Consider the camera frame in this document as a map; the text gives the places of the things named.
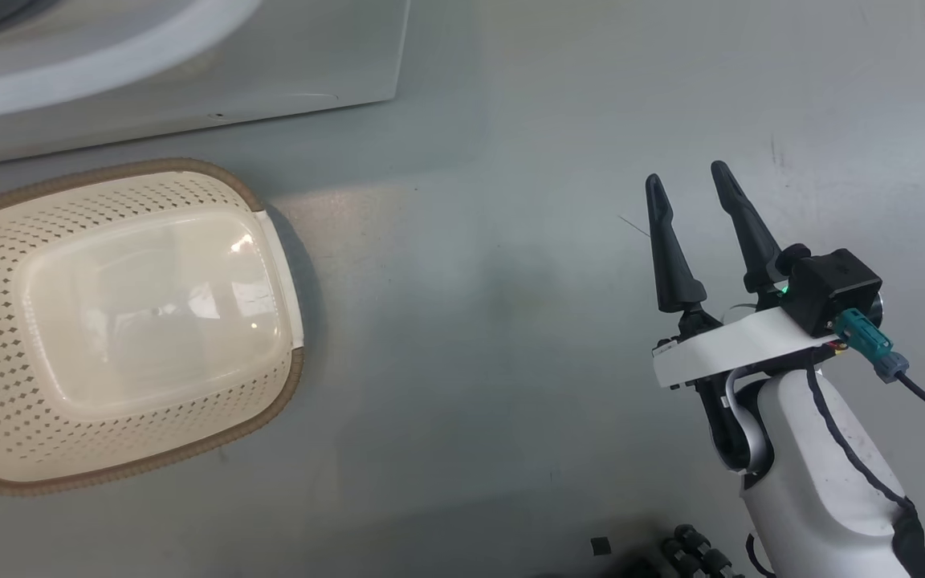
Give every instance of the white appliance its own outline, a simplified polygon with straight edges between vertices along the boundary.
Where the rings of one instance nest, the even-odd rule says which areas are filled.
[[[0,161],[386,100],[409,0],[0,0]]]

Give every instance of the beige basket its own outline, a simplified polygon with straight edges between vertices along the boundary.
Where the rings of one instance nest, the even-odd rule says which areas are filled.
[[[267,424],[302,370],[260,202],[202,161],[0,195],[0,494],[107,482]]]

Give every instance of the cable connector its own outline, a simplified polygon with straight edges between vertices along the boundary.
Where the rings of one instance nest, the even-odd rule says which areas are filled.
[[[855,307],[844,310],[837,316],[833,323],[833,332],[837,333],[849,348],[860,352],[862,357],[869,360],[877,376],[885,384],[896,381],[899,371],[909,369],[909,360],[899,352],[891,351],[894,347],[893,341],[884,336],[884,333]]]

